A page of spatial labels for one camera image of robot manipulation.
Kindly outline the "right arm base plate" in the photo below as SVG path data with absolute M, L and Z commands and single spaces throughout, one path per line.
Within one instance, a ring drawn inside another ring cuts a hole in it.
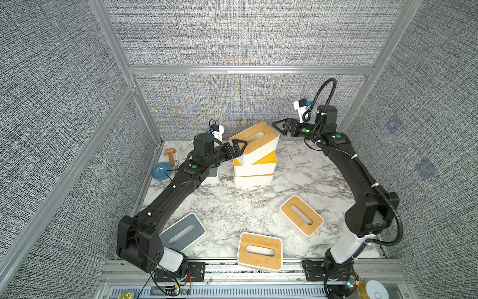
M 323 282 L 325 278 L 328 277 L 328 281 L 330 282 L 346 282 L 351 280 L 354 284 L 354 282 L 358 280 L 358 274 L 354 270 L 353 265 L 353 262 L 347 265 L 337 264 L 331 259 L 306 259 L 301 262 L 308 282 Z

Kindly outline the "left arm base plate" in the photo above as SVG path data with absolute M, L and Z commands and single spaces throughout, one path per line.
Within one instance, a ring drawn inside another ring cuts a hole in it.
M 187 265 L 180 266 L 177 272 L 168 274 L 165 270 L 157 268 L 153 272 L 153 278 L 156 282 L 172 282 L 176 279 L 183 282 L 188 275 L 192 282 L 203 282 L 205 277 L 205 262 L 188 262 Z

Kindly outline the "yellow lid tissue box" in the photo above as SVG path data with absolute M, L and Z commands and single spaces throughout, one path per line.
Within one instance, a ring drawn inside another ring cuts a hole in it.
M 234 176 L 245 177 L 270 175 L 275 172 L 277 162 L 278 159 L 275 151 L 271 152 L 270 154 L 266 155 L 265 157 L 250 166 L 244 166 L 237 159 L 234 159 Z

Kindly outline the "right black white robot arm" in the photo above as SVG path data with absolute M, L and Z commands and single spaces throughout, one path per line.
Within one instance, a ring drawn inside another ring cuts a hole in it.
M 315 123 L 293 118 L 273 122 L 281 134 L 313 142 L 336 165 L 354 196 L 354 205 L 345 213 L 347 230 L 326 252 L 324 267 L 328 270 L 351 264 L 368 244 L 391 247 L 404 235 L 398 214 L 400 198 L 373 178 L 349 137 L 337 131 L 336 118 L 335 107 L 321 105 Z

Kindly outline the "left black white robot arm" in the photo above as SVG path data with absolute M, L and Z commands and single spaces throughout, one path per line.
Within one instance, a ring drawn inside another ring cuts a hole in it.
M 233 139 L 220 143 L 211 133 L 194 137 L 194 149 L 178 167 L 163 192 L 135 216 L 124 216 L 118 224 L 117 256 L 144 272 L 151 272 L 164 259 L 160 233 L 173 212 L 224 161 L 240 157 L 248 142 Z

